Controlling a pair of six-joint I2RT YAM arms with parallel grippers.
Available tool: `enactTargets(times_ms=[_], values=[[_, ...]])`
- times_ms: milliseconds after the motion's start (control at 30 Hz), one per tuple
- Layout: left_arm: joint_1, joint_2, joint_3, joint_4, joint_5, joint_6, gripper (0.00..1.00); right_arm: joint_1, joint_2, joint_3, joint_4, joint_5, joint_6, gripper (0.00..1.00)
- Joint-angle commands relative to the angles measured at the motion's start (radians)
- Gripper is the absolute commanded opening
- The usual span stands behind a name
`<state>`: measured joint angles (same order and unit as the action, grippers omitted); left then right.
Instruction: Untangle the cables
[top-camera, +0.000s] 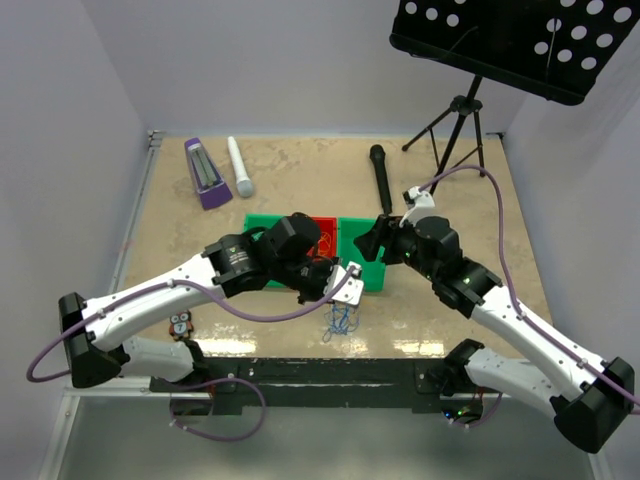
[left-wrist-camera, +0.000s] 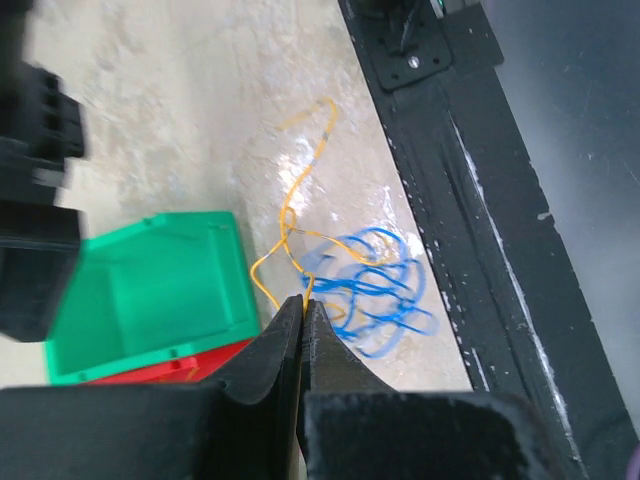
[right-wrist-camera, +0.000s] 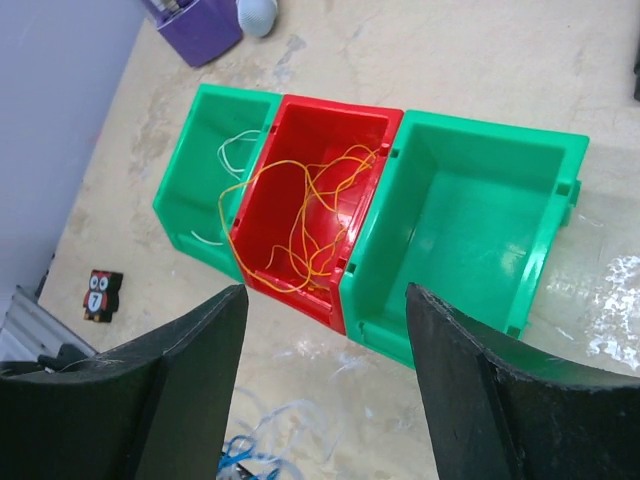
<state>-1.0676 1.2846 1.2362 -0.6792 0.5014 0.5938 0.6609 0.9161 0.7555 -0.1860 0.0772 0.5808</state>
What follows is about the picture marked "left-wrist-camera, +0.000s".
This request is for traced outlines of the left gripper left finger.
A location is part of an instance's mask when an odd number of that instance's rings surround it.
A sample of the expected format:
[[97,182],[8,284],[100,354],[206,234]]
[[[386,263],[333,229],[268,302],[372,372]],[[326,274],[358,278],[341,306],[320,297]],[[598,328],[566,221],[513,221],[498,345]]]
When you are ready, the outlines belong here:
[[5,479],[285,479],[303,302],[196,383],[5,388]]

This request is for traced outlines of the red bin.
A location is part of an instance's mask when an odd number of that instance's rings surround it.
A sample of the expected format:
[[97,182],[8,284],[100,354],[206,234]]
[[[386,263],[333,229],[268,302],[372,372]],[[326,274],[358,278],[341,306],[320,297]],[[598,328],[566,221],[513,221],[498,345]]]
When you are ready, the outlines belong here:
[[90,381],[95,385],[194,383],[208,377],[241,352],[252,338],[195,355]]

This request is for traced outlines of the green bin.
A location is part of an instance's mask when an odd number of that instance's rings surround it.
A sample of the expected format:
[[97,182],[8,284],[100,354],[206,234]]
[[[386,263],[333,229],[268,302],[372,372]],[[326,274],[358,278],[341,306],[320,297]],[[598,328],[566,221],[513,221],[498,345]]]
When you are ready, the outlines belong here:
[[83,242],[44,344],[48,378],[93,381],[260,331],[233,214],[162,213]]

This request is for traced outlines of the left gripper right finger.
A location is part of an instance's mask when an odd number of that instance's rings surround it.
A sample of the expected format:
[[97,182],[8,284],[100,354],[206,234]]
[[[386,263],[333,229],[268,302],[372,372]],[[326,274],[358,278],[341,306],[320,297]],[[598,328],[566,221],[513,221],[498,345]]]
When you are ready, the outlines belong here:
[[317,301],[308,306],[305,337],[309,478],[549,478],[548,436],[521,399],[396,391],[337,338]]

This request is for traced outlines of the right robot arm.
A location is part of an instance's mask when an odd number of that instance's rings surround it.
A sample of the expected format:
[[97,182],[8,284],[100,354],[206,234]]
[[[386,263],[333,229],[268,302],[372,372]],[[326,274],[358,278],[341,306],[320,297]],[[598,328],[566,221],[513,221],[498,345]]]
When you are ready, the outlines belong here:
[[25,343],[48,337],[78,259],[80,214],[55,198],[85,154],[80,104],[23,58],[33,7],[1,4],[1,332]]

